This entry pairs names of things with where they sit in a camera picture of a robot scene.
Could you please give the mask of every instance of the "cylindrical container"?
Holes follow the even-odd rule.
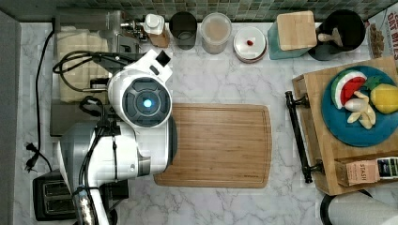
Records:
[[[257,28],[249,26],[240,29],[234,37],[237,58],[244,63],[255,63],[266,54],[267,41]]]
[[[300,11],[279,14],[268,30],[269,58],[300,57],[316,46],[314,14]]]
[[[201,26],[202,47],[211,54],[222,53],[231,31],[232,24],[227,16],[218,12],[207,15]]]
[[[148,34],[150,41],[154,46],[167,48],[170,38],[164,25],[162,16],[147,14],[144,22],[144,30]]]
[[[183,50],[195,46],[197,27],[196,18],[185,11],[174,14],[169,22],[169,29],[175,38],[176,45]]]
[[[326,42],[318,40],[316,46],[308,51],[314,59],[331,60],[337,57],[338,53],[357,49],[365,38],[365,25],[360,16],[351,10],[342,9],[331,13],[316,29],[316,35],[331,35],[333,28],[339,31],[343,47],[339,47],[333,40]]]

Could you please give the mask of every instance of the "blue plate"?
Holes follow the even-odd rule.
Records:
[[[366,77],[380,76],[382,77],[380,80],[381,83],[395,85],[395,82],[386,73],[374,67],[358,66],[347,69],[360,71],[365,74]],[[330,97],[330,88],[334,79],[328,84],[322,98],[322,115],[330,132],[343,143],[357,147],[372,146],[388,139],[398,127],[398,112],[383,114],[379,112],[375,106],[372,106],[375,110],[375,125],[371,129],[363,127],[358,120],[352,124],[348,124],[346,121],[351,115],[351,112],[345,108],[338,110]],[[360,91],[362,94],[370,96],[370,91],[366,90],[366,88],[362,87]]]

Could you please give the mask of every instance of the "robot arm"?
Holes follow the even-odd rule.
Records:
[[[169,60],[164,52],[149,51],[108,82],[108,99],[122,119],[116,135],[107,129],[109,122],[101,122],[78,124],[61,138],[60,169],[73,194],[79,224],[109,224],[98,187],[161,173],[175,155],[170,147],[172,100],[165,86],[172,74]],[[99,127],[106,131],[95,142]],[[90,157],[83,168],[86,155]],[[78,179],[81,169],[83,182]]]

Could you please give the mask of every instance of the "label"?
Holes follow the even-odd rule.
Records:
[[[381,179],[398,178],[398,158],[383,157],[377,160]]]
[[[375,183],[380,180],[376,160],[363,160],[347,163],[348,185]]]

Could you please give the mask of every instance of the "teal canister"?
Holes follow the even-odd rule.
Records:
[[[300,57],[317,43],[311,11],[280,14],[268,30],[269,58]]]

